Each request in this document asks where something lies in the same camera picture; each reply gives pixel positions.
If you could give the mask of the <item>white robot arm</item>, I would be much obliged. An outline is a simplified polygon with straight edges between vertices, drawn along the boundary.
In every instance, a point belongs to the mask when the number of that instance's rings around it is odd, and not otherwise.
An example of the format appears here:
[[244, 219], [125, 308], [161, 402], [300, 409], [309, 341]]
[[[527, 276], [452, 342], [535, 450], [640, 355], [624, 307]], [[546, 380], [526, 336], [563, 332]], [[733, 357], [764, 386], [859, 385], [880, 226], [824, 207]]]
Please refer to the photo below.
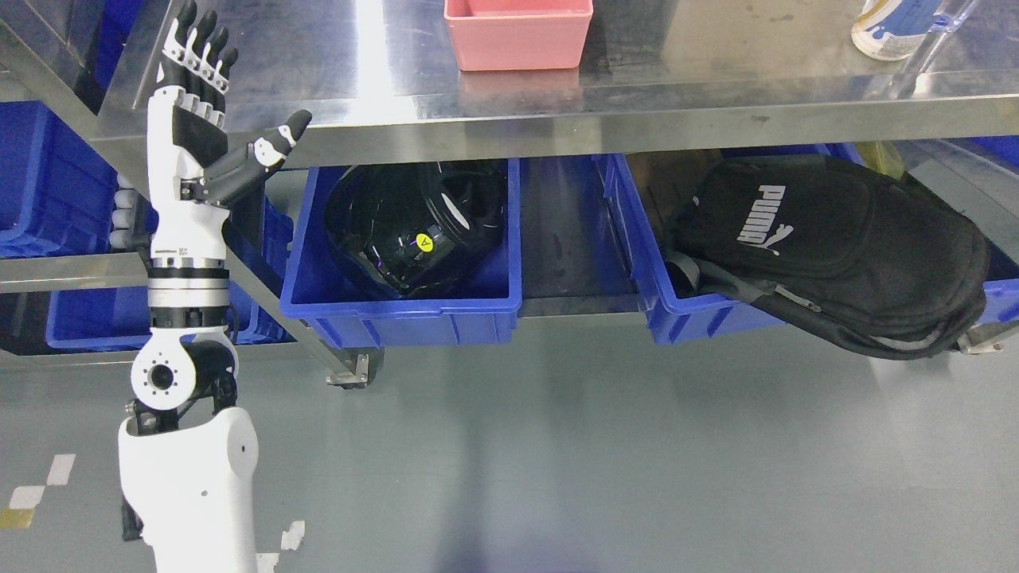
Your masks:
[[123, 498], [159, 572], [255, 572], [250, 414], [227, 334], [229, 274], [218, 259], [157, 255], [148, 266], [150, 338], [131, 364], [118, 429]]

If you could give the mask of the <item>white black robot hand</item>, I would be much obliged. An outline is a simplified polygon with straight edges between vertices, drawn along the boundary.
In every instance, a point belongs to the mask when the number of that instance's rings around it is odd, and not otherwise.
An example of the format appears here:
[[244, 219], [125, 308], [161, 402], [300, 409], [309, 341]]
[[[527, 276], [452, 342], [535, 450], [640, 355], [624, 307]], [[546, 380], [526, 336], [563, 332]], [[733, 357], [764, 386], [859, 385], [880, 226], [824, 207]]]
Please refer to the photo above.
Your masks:
[[200, 14], [185, 1], [162, 40], [146, 120], [148, 189], [158, 215], [150, 257], [157, 267], [221, 265], [230, 205], [283, 167], [312, 119], [296, 110], [280, 126], [229, 148], [226, 95], [239, 53], [228, 39], [215, 11]]

